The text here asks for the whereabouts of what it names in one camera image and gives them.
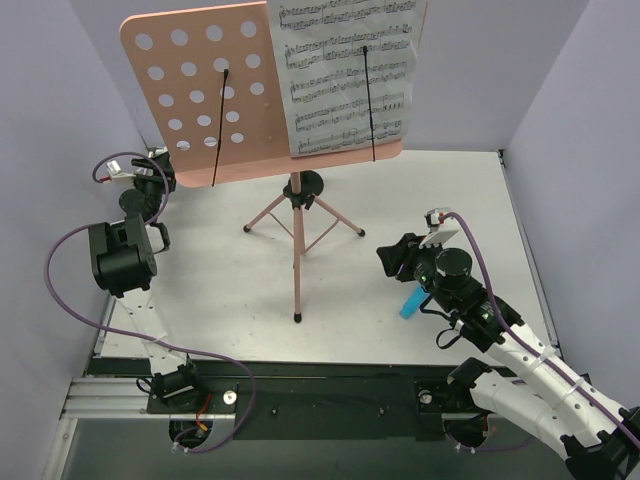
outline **round hole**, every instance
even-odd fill
[[[216,71],[222,73],[225,69],[229,68],[229,62],[227,62],[226,58],[216,58],[216,60],[213,62],[213,68],[215,68]]]
[[[217,42],[222,38],[222,29],[217,25],[207,27],[207,38],[212,42]]]
[[[236,91],[231,87],[224,87],[224,98],[232,98],[236,94]]]
[[[169,128],[171,130],[180,130],[182,128],[182,122],[177,118],[172,118],[169,120]]]
[[[208,115],[200,115],[198,117],[198,125],[201,127],[206,127],[211,124],[211,117]]]
[[[238,120],[240,120],[240,114],[238,112],[227,112],[227,121],[228,122],[237,122]]]
[[[177,29],[171,32],[171,40],[176,45],[186,45],[187,40],[189,40],[189,36],[184,30]]]
[[[189,94],[189,98],[193,103],[200,103],[204,100],[204,93],[200,90],[194,90]]]
[[[151,80],[162,80],[164,78],[164,70],[162,70],[160,67],[149,67],[147,73],[149,74],[149,78],[151,78]]]
[[[139,33],[136,35],[136,45],[138,45],[138,48],[141,50],[149,50],[153,47],[153,40],[151,40],[151,37],[146,33]]]
[[[193,77],[198,71],[195,64],[191,62],[184,62],[180,67],[180,70],[182,70],[182,73],[184,73],[187,77]]]
[[[247,55],[246,62],[249,68],[258,68],[260,66],[260,55],[255,53]]]
[[[160,102],[160,105],[163,107],[170,107],[173,105],[173,97],[167,94],[160,95],[160,97],[158,97],[158,102]]]
[[[240,31],[245,37],[253,37],[257,31],[256,24],[246,21],[242,25],[240,25]]]
[[[262,92],[264,92],[264,85],[262,85],[261,83],[252,83],[249,87],[249,90],[254,95],[262,95]]]

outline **music stand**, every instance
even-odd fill
[[[289,232],[294,238],[294,319],[300,321],[300,256],[340,221],[364,233],[318,198],[319,176],[306,171],[370,161],[371,150],[291,157],[266,2],[135,15],[122,24],[120,38],[181,185],[211,185],[223,93],[216,183],[291,174],[292,203],[306,199],[298,207],[294,203],[294,233]],[[225,68],[229,77],[222,92]],[[399,140],[376,146],[379,159],[401,151]],[[245,231],[284,198],[283,193]],[[327,210],[336,222],[306,247],[301,208],[310,203]]]

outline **paper sheet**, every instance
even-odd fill
[[[427,0],[268,0],[291,156],[371,146],[408,128]]]

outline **screw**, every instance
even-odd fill
[[[222,397],[222,399],[227,405],[233,405],[234,403],[236,403],[238,395],[233,390],[227,390],[226,392],[224,392],[224,396]]]
[[[420,400],[420,403],[428,405],[433,401],[433,396],[429,390],[421,390],[418,394],[418,399]]]

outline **tripod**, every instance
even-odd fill
[[[342,215],[336,209],[327,204],[324,200],[320,199],[320,194],[324,190],[324,182],[322,177],[313,171],[296,172],[291,174],[291,179],[284,187],[282,194],[278,196],[273,202],[267,205],[262,212],[260,212],[256,218],[247,223],[243,230],[249,233],[251,229],[267,215],[270,215],[288,234],[293,238],[293,284],[294,284],[294,296],[295,296],[295,309],[293,313],[293,320],[296,323],[302,321],[302,310],[300,307],[300,257],[311,250],[320,240],[322,240],[334,227],[342,222],[360,237],[365,236],[365,231],[358,227],[355,223],[350,221],[347,217]],[[293,233],[285,227],[282,222],[271,211],[282,203],[285,198],[291,200],[291,206],[293,207]],[[308,247],[304,240],[304,220],[302,207],[305,210],[309,210],[313,203],[317,203],[321,208],[329,212],[335,217],[333,224],[316,238]]]

